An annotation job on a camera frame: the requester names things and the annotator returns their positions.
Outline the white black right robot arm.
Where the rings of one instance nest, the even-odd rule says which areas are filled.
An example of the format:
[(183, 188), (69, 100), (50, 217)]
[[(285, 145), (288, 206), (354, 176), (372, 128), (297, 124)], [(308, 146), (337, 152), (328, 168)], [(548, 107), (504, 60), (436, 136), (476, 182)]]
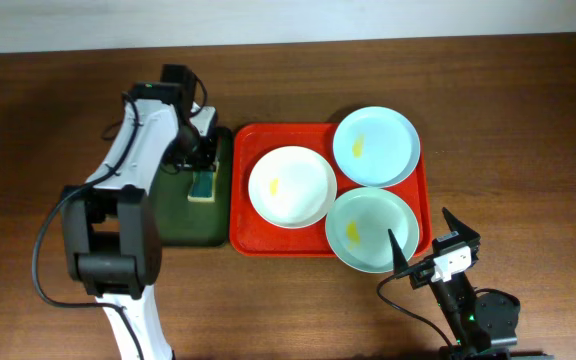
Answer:
[[(392, 308), (437, 331), (445, 345), (441, 359), (509, 359), (509, 348), (517, 344), (516, 327), (521, 309), (517, 297), (497, 289), (474, 288), (466, 271), (478, 260), (481, 236), (458, 220), (448, 209), (442, 210), (450, 233), (432, 241), (432, 253), (416, 264), (405, 260), (392, 231), (393, 274), (382, 280), (376, 292)], [(382, 288), (390, 281), (407, 277), (411, 287), (428, 286), (455, 339), (430, 320), (387, 299)]]

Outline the yellow green sponge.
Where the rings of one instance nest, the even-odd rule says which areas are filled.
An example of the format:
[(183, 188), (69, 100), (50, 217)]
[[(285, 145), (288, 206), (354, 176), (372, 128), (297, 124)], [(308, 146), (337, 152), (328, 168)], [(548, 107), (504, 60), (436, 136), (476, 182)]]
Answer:
[(216, 162), (209, 169), (193, 173), (193, 182), (187, 195), (189, 202), (212, 203), (215, 201), (218, 170), (219, 163)]

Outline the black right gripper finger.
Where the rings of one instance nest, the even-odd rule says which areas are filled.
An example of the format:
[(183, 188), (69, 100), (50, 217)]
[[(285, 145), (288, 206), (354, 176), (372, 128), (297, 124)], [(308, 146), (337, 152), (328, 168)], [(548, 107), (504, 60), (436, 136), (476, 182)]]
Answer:
[(452, 232), (457, 232), (460, 236), (464, 236), (467, 240), (476, 239), (478, 237), (478, 233), (476, 231), (460, 221), (446, 207), (442, 208), (442, 214), (446, 224)]
[(392, 248), (392, 261), (393, 261), (393, 275), (396, 278), (401, 278), (408, 275), (408, 261), (403, 254), (403, 250), (398, 244), (394, 232), (389, 229), (388, 236)]

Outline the light green plate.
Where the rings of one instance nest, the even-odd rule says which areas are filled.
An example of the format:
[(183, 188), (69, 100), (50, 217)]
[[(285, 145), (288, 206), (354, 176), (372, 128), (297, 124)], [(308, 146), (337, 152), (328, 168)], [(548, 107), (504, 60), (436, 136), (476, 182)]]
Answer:
[(365, 273), (393, 270), (390, 234), (406, 260), (421, 240), (418, 220), (399, 196), (362, 187), (341, 195), (326, 216), (325, 234), (333, 253), (346, 265)]

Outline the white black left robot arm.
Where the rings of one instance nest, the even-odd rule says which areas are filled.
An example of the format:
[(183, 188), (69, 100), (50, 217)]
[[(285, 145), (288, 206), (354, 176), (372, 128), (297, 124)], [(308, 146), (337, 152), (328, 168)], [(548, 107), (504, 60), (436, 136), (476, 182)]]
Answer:
[(103, 308), (124, 359), (175, 356), (155, 300), (162, 238), (149, 192), (164, 161), (210, 169), (208, 131), (191, 121), (216, 115), (195, 102), (204, 88), (189, 67), (173, 64), (159, 81), (134, 84), (122, 95), (124, 118), (102, 164), (62, 193), (67, 271)]

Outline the white plate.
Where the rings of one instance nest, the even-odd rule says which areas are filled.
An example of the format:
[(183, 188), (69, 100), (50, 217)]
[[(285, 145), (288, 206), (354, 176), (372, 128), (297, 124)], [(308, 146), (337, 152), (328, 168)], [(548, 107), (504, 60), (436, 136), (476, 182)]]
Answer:
[(306, 147), (284, 146), (257, 161), (247, 190), (254, 210), (266, 222), (300, 229), (327, 215), (338, 187), (332, 166), (322, 155)]

